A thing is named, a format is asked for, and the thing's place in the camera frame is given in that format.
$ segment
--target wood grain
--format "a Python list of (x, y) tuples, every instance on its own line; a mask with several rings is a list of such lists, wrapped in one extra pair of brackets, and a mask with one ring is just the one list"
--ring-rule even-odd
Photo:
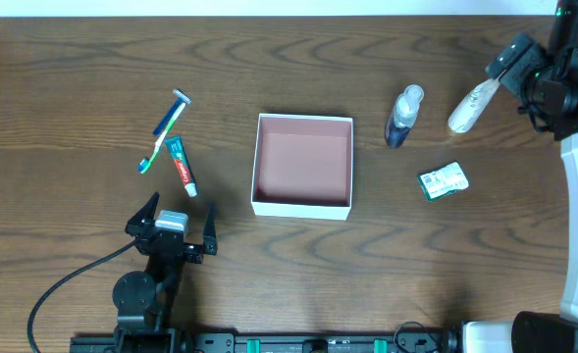
[[(123, 246), (155, 190), (198, 240), (217, 204), (220, 251), (188, 266), (179, 324), (239, 331), (394, 330), (406, 320), (556, 312), (567, 263), (558, 145), (503, 89), (462, 138), (460, 99), (513, 35), (546, 42), (552, 18), (0, 19), (0, 352), (28, 351), (26, 318), (57, 279)], [(383, 138), (395, 97), (424, 87), (403, 148)], [(193, 104), (175, 133), (201, 198), (162, 153), (142, 176), (173, 87)], [(346, 222), (255, 218), (248, 202), (260, 112), (353, 117)], [(450, 161), (468, 190), (426, 202), (416, 177)], [(44, 352), (116, 324), (115, 281), (134, 251), (59, 289), (36, 318)]]

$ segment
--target open box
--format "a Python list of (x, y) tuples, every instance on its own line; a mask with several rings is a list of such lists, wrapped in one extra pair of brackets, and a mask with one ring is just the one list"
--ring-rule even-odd
[(260, 114), (251, 182), (257, 216), (345, 220), (352, 118)]

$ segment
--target toothpaste cap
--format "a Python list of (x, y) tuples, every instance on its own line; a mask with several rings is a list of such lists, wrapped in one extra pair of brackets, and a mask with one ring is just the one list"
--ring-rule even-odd
[(197, 196), (197, 186), (193, 182), (184, 186), (184, 188), (186, 189), (188, 196), (190, 196), (190, 197)]

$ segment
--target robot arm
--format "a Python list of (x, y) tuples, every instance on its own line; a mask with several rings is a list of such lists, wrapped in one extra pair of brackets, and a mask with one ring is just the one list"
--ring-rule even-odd
[(549, 52), (519, 34), (487, 66), (522, 101), (537, 132), (561, 141), (569, 192), (568, 273), (560, 315), (520, 313), (513, 322), (469, 323), (463, 352), (578, 352), (578, 0), (559, 1)]

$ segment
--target spray bottle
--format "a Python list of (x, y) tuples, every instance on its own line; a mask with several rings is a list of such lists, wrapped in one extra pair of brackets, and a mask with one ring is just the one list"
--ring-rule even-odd
[(385, 140), (391, 148), (402, 145), (404, 139), (415, 125), (419, 103), (424, 98), (424, 90), (417, 84), (411, 84), (395, 101), (394, 110), (385, 126)]

